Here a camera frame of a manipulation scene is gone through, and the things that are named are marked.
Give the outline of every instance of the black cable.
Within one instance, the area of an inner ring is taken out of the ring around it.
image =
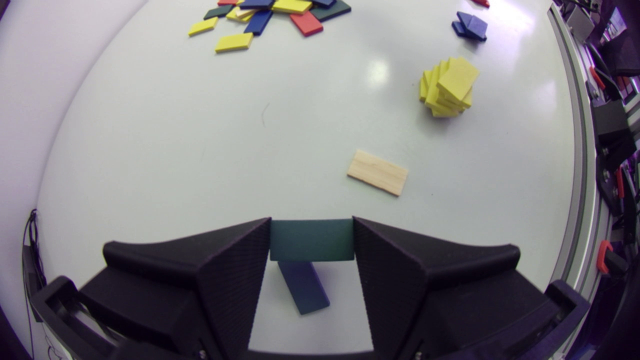
[[[27,229],[29,229],[29,241],[30,243],[34,243],[37,245],[38,243],[38,228],[35,225],[36,221],[36,209],[31,210],[31,214],[29,214],[29,219],[27,220],[27,224],[24,226],[24,232],[22,234],[22,245],[27,241]],[[24,257],[20,257],[22,259],[22,276],[24,276]],[[27,283],[23,278],[22,287],[24,289],[24,307],[27,311],[27,321],[29,322],[29,342],[31,343],[31,358],[35,359],[35,354],[33,351],[33,330],[31,328],[31,311],[29,310],[29,301],[27,299]]]

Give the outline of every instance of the dark green block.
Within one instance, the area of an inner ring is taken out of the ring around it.
[[[336,16],[342,15],[343,13],[348,13],[350,11],[351,7],[342,0],[336,0],[336,2],[331,5],[330,8],[311,9],[311,13],[316,17],[316,19],[320,20],[320,22],[333,19]]]
[[[226,14],[228,14],[231,9],[233,9],[234,6],[233,5],[225,5],[225,6],[220,6],[217,7],[215,9],[211,9],[207,12],[207,15],[204,15],[204,19],[208,20],[211,19],[212,17],[221,17],[221,16],[225,16]]]
[[[353,220],[272,220],[272,261],[353,260]]]

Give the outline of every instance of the red block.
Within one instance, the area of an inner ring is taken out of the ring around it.
[[[319,33],[323,30],[322,24],[311,12],[305,12],[302,15],[292,13],[290,17],[305,37]]]

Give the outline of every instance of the unpainted wooden block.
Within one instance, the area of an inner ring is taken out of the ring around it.
[[[402,194],[409,171],[381,158],[357,150],[347,175],[395,196]]]

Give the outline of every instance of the green block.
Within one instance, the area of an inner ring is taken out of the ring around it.
[[[353,260],[353,219],[272,220],[272,261]]]

